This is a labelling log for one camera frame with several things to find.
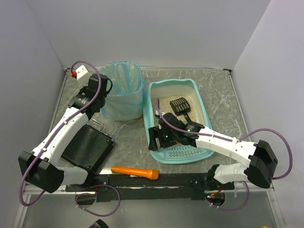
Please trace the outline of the trash bin with blue bag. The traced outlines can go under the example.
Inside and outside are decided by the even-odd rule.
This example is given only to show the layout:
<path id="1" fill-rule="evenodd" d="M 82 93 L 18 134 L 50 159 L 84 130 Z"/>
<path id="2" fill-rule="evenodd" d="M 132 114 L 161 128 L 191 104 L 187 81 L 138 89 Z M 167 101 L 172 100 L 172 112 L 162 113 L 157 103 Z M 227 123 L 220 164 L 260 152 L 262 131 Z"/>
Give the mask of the trash bin with blue bag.
<path id="1" fill-rule="evenodd" d="M 103 117 L 113 121 L 130 121 L 143 114 L 145 81 L 135 62 L 114 62 L 103 66 L 100 74 L 108 76 L 113 86 L 102 108 Z"/>

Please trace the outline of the black litter scoop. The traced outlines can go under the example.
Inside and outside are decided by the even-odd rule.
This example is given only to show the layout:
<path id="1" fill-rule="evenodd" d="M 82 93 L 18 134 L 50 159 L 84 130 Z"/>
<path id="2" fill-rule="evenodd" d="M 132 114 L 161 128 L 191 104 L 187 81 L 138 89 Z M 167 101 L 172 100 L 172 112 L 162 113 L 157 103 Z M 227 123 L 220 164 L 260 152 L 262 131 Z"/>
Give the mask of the black litter scoop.
<path id="1" fill-rule="evenodd" d="M 188 115 L 188 113 L 191 111 L 191 107 L 189 102 L 184 97 L 169 101 L 169 104 L 176 116 L 183 115 L 187 123 L 191 122 L 191 118 Z"/>

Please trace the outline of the light blue litter box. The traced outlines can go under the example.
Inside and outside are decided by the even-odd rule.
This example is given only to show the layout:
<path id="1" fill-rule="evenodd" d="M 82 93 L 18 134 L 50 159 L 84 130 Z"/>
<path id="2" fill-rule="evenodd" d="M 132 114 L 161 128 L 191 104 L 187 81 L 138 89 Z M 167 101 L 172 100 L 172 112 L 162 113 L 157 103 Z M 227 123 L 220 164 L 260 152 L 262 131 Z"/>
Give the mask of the light blue litter box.
<path id="1" fill-rule="evenodd" d="M 169 101 L 180 97 L 185 97 L 190 103 L 190 117 L 193 121 L 212 128 L 195 81 L 192 79 L 167 79 L 150 83 L 144 93 L 143 118 L 146 132 L 149 128 L 157 125 L 155 99 L 159 98 L 160 110 L 166 113 L 172 112 Z M 150 150 L 150 153 L 160 163 L 185 164 L 206 159 L 214 152 L 178 143 L 169 148 L 159 147 L 157 151 Z"/>

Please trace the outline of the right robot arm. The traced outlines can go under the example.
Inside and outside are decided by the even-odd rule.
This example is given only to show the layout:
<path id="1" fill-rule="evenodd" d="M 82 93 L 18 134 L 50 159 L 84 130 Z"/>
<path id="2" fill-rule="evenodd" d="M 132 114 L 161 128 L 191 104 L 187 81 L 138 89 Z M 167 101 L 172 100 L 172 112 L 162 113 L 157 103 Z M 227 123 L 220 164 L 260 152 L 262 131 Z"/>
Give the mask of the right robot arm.
<path id="1" fill-rule="evenodd" d="M 158 126 L 150 127 L 148 134 L 151 151 L 180 143 L 208 149 L 234 159 L 235 164 L 215 164 L 209 170 L 208 175 L 221 184 L 249 181 L 257 187 L 267 189 L 272 183 L 278 160 L 266 141 L 241 141 L 220 134 L 200 123 L 183 123 L 172 113 L 161 116 Z"/>

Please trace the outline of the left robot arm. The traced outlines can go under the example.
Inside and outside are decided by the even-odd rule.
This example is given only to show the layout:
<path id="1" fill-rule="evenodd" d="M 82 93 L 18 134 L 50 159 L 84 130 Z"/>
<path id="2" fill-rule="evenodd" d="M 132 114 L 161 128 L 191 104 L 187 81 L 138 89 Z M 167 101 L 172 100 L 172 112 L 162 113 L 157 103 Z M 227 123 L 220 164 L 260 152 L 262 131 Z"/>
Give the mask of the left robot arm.
<path id="1" fill-rule="evenodd" d="M 87 80 L 51 133 L 31 152 L 19 156 L 22 182 L 48 193 L 63 185 L 93 183 L 115 141 L 88 123 L 105 105 L 112 88 L 102 74 L 89 74 Z"/>

